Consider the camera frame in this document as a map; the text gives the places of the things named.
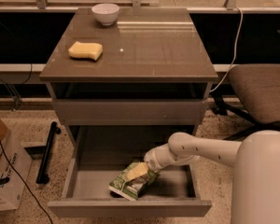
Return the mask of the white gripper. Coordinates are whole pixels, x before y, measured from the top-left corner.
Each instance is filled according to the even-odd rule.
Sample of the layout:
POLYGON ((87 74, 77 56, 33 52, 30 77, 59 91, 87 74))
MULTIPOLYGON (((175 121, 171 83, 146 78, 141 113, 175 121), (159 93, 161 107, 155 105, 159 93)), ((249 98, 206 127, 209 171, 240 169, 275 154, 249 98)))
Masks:
POLYGON ((137 177, 145 175, 148 169, 156 172, 167 167, 169 164, 170 151, 168 146, 154 147, 146 153, 144 162, 132 163, 124 177, 126 181, 132 181, 137 177))

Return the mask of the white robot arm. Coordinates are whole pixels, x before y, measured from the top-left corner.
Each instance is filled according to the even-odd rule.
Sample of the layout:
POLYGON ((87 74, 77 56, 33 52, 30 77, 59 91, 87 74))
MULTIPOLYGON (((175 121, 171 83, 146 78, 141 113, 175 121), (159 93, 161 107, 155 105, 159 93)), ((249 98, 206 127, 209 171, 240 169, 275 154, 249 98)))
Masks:
POLYGON ((174 133, 152 148, 142 168, 126 174, 133 180, 148 171, 189 164, 200 156, 233 168, 231 224, 280 224, 280 132, 260 131, 241 142, 174 133))

